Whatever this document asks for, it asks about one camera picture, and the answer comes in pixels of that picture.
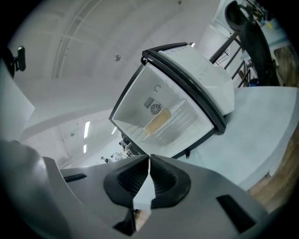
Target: wall-mounted device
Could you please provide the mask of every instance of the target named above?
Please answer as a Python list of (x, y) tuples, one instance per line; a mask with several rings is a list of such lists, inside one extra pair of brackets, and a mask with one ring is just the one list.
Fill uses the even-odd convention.
[(26, 69), (25, 48), (23, 46), (18, 48), (18, 56), (13, 56), (8, 48), (4, 48), (3, 60), (10, 75), (14, 78), (15, 71)]

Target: wooden floor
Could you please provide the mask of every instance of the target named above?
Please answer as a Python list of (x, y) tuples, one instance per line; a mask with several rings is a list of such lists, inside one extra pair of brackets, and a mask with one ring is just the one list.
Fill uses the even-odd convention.
[(284, 204), (297, 183), (299, 174), (299, 126), (289, 141), (284, 158), (274, 176), (267, 174), (248, 190), (269, 212)]
[(142, 226), (145, 224), (147, 219), (150, 217), (150, 214), (146, 211), (139, 210), (135, 214), (135, 224), (136, 224), (136, 231), (139, 231)]
[[(299, 68), (290, 47), (275, 51), (278, 60), (277, 73), (285, 86), (299, 87)], [(256, 185), (248, 190), (257, 201), (271, 212), (284, 204), (297, 183), (299, 175), (299, 126), (297, 126), (286, 149), (284, 158), (276, 172), (271, 177), (266, 175)]]

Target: fan grille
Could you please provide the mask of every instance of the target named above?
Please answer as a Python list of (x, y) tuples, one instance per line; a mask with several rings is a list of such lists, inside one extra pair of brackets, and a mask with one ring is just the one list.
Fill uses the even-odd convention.
[(158, 104), (153, 104), (151, 107), (150, 107), (150, 111), (152, 114), (156, 115), (156, 114), (159, 114), (159, 112), (161, 111), (161, 105), (158, 105)]

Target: railing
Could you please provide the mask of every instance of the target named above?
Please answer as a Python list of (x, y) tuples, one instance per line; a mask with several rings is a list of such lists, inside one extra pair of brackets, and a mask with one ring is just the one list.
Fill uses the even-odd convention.
[[(223, 61), (225, 61), (228, 58), (228, 54), (226, 53), (227, 48), (230, 46), (230, 44), (235, 41), (240, 47), (238, 48), (238, 50), (234, 53), (234, 55), (232, 56), (232, 58), (229, 60), (229, 62), (225, 65), (224, 69), (226, 70), (227, 67), (232, 63), (232, 61), (235, 59), (235, 57), (237, 56), (237, 54), (239, 53), (239, 51), (242, 49), (242, 44), (240, 43), (240, 41), (237, 39), (237, 36), (239, 35), (239, 33), (234, 32), (230, 38), (227, 39), (227, 41), (215, 52), (215, 54), (210, 58), (210, 62), (212, 64), (217, 64), (219, 65), (220, 63), (222, 63)], [(234, 79), (236, 77), (236, 75), (238, 74), (238, 72), (240, 71), (241, 67), (245, 66), (245, 75), (242, 77), (241, 82), (239, 83), (238, 87), (241, 87), (242, 84), (247, 81), (249, 82), (250, 80), (250, 68), (248, 68), (246, 66), (245, 61), (242, 61), (242, 63), (239, 65), (239, 67), (237, 68), (237, 70), (234, 72), (234, 74), (232, 75), (232, 79)]]

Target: fluorescent light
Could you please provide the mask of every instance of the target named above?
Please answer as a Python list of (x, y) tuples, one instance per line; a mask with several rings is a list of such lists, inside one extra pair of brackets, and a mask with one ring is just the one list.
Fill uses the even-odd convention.
[(112, 134), (114, 134), (115, 130), (116, 130), (116, 127), (115, 127), (114, 130), (112, 131)]
[(84, 139), (85, 139), (85, 138), (87, 137), (87, 135), (88, 135), (89, 124), (90, 124), (90, 121), (88, 121), (88, 122), (85, 123), (84, 136), (83, 136)]

